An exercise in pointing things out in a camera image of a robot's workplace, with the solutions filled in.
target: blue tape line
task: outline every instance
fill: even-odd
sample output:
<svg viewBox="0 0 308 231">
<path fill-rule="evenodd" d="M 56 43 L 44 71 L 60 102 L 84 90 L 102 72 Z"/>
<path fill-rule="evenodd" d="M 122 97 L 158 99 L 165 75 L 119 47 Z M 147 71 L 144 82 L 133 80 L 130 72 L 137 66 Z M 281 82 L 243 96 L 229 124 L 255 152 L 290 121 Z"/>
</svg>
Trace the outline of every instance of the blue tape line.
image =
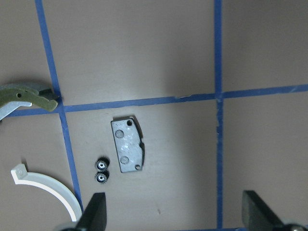
<svg viewBox="0 0 308 231">
<path fill-rule="evenodd" d="M 183 103 L 183 102 L 194 102 L 194 101 L 213 100 L 213 99 L 215 99 L 214 94 L 197 94 L 182 98 L 162 97 L 162 98 L 151 98 L 151 99 L 141 99 L 141 100 L 126 100 L 126 101 L 115 101 L 106 103 L 71 105 L 71 106 L 64 106 L 64 110 L 65 112 L 79 112 L 79 111 L 99 110 L 106 108 L 145 106 L 145 105 L 166 104 L 166 103 Z"/>
<path fill-rule="evenodd" d="M 214 2 L 215 98 L 217 101 L 217 228 L 223 226 L 223 94 L 222 94 L 222 1 Z"/>
<path fill-rule="evenodd" d="M 274 87 L 274 88 L 228 91 L 223 93 L 223 97 L 225 99 L 230 99 L 230 98 L 241 98 L 249 96 L 288 94 L 288 93 L 305 92 L 305 91 L 308 91 L 308 84 Z"/>
<path fill-rule="evenodd" d="M 60 99 L 61 99 L 60 86 L 59 86 L 56 67 L 55 67 L 55 64 L 54 64 L 54 59 L 53 59 L 51 43 L 50 43 L 50 38 L 49 38 L 49 34 L 48 34 L 48 28 L 47 28 L 47 24 L 46 24 L 46 18 L 45 18 L 42 0 L 35 0 L 35 6 L 36 6 L 36 9 L 37 9 L 37 14 L 38 14 L 38 18 L 39 18 L 38 21 L 39 21 L 39 26 L 40 26 L 42 39 L 43 39 L 43 43 L 44 43 L 44 48 L 45 48 L 45 52 L 46 52 L 47 63 L 48 63 L 49 72 L 50 72 L 50 75 L 51 75 L 51 82 L 52 82 L 53 90 L 54 90 L 54 93 L 56 95 L 60 96 Z M 66 154 L 67 154 L 68 164 L 69 164 L 70 171 L 71 171 L 71 177 L 72 177 L 72 182 L 73 182 L 73 186 L 74 186 L 75 196 L 76 196 L 77 200 L 79 201 L 79 204 L 81 206 L 81 210 L 83 210 L 80 187 L 79 187 L 77 171 L 76 171 L 76 166 L 75 166 L 75 161 L 74 161 L 74 156 L 73 156 L 72 144 L 71 144 L 71 140 L 70 140 L 70 136 L 69 136 L 68 125 L 67 125 L 67 120 L 66 120 L 66 115 L 65 115 L 65 112 L 64 112 L 64 106 L 63 106 L 62 100 L 59 101 L 58 108 L 59 108 L 58 109 L 59 110 L 59 116 L 60 116 L 60 120 L 61 120 L 64 143 L 65 143 L 65 148 L 66 148 Z"/>
</svg>

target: gear teeth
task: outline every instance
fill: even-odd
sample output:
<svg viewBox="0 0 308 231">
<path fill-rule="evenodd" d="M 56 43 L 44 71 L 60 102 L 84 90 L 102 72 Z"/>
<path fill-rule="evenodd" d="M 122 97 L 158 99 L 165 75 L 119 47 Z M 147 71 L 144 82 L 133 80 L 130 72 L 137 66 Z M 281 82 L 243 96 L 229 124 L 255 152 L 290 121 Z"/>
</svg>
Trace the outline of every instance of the gear teeth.
<svg viewBox="0 0 308 231">
<path fill-rule="evenodd" d="M 109 159 L 101 157 L 95 162 L 95 168 L 100 171 L 106 171 L 109 166 Z"/>
<path fill-rule="evenodd" d="M 101 184 L 106 184 L 109 178 L 109 172 L 108 171 L 104 171 L 104 172 L 98 172 L 95 175 L 95 179 L 97 182 L 101 183 Z"/>
</svg>

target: tan surface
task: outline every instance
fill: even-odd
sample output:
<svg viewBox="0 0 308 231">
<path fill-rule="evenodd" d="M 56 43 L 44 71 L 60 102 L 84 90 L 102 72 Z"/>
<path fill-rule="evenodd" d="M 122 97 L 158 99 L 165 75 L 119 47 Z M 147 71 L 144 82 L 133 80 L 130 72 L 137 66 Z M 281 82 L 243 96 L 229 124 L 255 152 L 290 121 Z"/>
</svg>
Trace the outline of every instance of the tan surface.
<svg viewBox="0 0 308 231">
<path fill-rule="evenodd" d="M 213 1 L 44 1 L 64 104 L 214 92 Z"/>
<path fill-rule="evenodd" d="M 68 114 L 83 203 L 106 192 L 107 231 L 215 228 L 215 107 L 207 101 Z M 145 164 L 121 173 L 110 121 L 131 114 L 144 135 Z M 110 158 L 106 185 L 94 180 L 100 155 Z"/>
<path fill-rule="evenodd" d="M 50 193 L 15 185 L 11 169 L 27 163 L 28 171 L 49 175 L 72 189 L 58 115 L 5 118 L 0 124 L 1 230 L 52 231 L 70 221 L 64 205 Z"/>
<path fill-rule="evenodd" d="M 308 1 L 223 1 L 223 89 L 307 84 Z"/>
<path fill-rule="evenodd" d="M 307 224 L 308 93 L 225 101 L 224 227 L 239 227 L 242 190 Z"/>
</svg>

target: metal part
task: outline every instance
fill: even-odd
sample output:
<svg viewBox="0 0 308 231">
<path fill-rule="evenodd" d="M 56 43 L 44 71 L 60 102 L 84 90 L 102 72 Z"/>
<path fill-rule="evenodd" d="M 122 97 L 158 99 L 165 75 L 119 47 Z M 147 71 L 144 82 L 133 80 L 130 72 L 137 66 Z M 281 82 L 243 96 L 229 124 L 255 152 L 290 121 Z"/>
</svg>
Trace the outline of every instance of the metal part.
<svg viewBox="0 0 308 231">
<path fill-rule="evenodd" d="M 121 172 L 142 170 L 144 144 L 136 118 L 126 117 L 111 121 Z"/>
<path fill-rule="evenodd" d="M 53 111 L 58 102 L 57 95 L 45 85 L 26 82 L 0 86 L 0 108 L 9 102 L 30 102 L 47 111 Z"/>
<path fill-rule="evenodd" d="M 105 193 L 95 193 L 75 227 L 62 231 L 104 231 L 107 225 Z"/>
<path fill-rule="evenodd" d="M 100 171 L 105 171 L 107 170 L 109 163 L 110 161 L 107 157 L 101 157 L 95 162 L 95 168 Z"/>
<path fill-rule="evenodd" d="M 62 183 L 49 176 L 27 172 L 24 164 L 18 164 L 11 170 L 15 184 L 32 185 L 54 195 L 67 209 L 72 221 L 81 217 L 81 208 L 74 194 Z"/>
<path fill-rule="evenodd" d="M 109 172 L 108 171 L 98 172 L 95 175 L 95 179 L 97 180 L 97 182 L 102 183 L 102 184 L 106 184 L 108 178 L 109 178 Z"/>
<path fill-rule="evenodd" d="M 31 107 L 32 103 L 30 102 L 21 102 L 21 101 L 14 101 L 9 102 L 6 105 L 4 105 L 2 108 L 0 108 L 0 120 L 5 118 L 7 115 L 15 111 L 19 107 Z"/>
<path fill-rule="evenodd" d="M 249 231 L 307 231 L 299 224 L 284 224 L 255 191 L 243 191 L 243 224 Z"/>
</svg>

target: metal plate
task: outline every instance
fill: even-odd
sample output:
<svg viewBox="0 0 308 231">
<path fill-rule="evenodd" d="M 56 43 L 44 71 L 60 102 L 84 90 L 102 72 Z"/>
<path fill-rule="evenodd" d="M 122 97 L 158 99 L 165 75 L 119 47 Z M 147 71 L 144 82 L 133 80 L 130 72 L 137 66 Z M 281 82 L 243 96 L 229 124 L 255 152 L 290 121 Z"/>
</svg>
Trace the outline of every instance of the metal plate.
<svg viewBox="0 0 308 231">
<path fill-rule="evenodd" d="M 141 131 L 136 126 L 135 118 L 111 121 L 117 157 L 121 172 L 142 170 L 144 160 L 144 144 Z"/>
</svg>

